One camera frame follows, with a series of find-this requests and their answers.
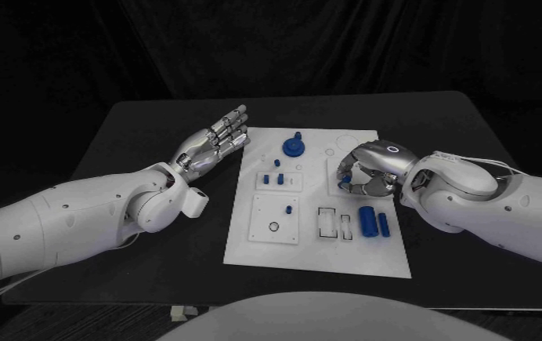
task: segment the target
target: white board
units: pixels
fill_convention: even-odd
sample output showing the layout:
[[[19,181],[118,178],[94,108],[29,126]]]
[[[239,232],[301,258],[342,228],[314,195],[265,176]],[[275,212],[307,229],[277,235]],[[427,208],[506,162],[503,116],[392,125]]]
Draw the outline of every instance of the white board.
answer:
[[[291,158],[283,152],[283,143],[294,137],[296,132],[301,132],[304,153],[300,157]],[[339,161],[356,145],[378,138],[376,131],[249,128],[248,135],[252,142],[242,153],[224,263],[411,278],[392,197],[371,198],[345,194],[339,189],[337,192],[334,191],[337,180],[332,175],[333,167],[339,165]],[[274,165],[275,159],[281,162],[280,167]],[[261,189],[265,188],[260,183],[262,172],[270,178],[271,174],[298,173],[303,184],[296,184],[291,192],[275,190],[273,187]],[[360,183],[363,175],[362,172],[355,172],[355,182]],[[270,210],[277,217],[285,216],[280,213],[285,203],[273,200],[287,196],[298,199],[296,221],[291,223],[298,226],[297,244],[288,244],[277,238],[267,239],[268,241],[251,240],[257,238],[249,234],[255,195],[267,195],[270,203],[280,203],[278,208]],[[389,238],[382,235],[375,238],[362,236],[358,216],[362,206],[372,206],[376,213],[386,213]],[[350,241],[319,237],[319,208],[336,210],[339,231],[342,215],[350,216]],[[262,221],[258,226],[262,232],[260,239],[270,235],[267,231],[264,232],[264,226],[268,227],[268,223],[273,222],[270,214],[265,215],[268,217],[265,223]],[[281,225],[280,230],[287,231],[284,235],[290,233],[294,235],[294,230],[287,230],[287,224]]]

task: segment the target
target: table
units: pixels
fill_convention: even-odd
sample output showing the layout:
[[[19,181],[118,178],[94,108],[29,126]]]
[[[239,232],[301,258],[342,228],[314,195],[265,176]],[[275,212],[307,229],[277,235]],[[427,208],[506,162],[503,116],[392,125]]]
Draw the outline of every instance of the table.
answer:
[[[434,150],[512,158],[464,95],[456,92],[242,100],[169,100],[115,105],[74,179],[133,172],[167,161],[182,140],[241,103],[251,126],[376,129],[422,157]],[[7,292],[7,303],[157,303],[219,306],[275,292],[352,292],[430,308],[539,309],[542,263],[469,232],[445,234],[396,202],[412,279],[222,264],[241,153],[198,186],[211,202],[125,249],[55,268]]]

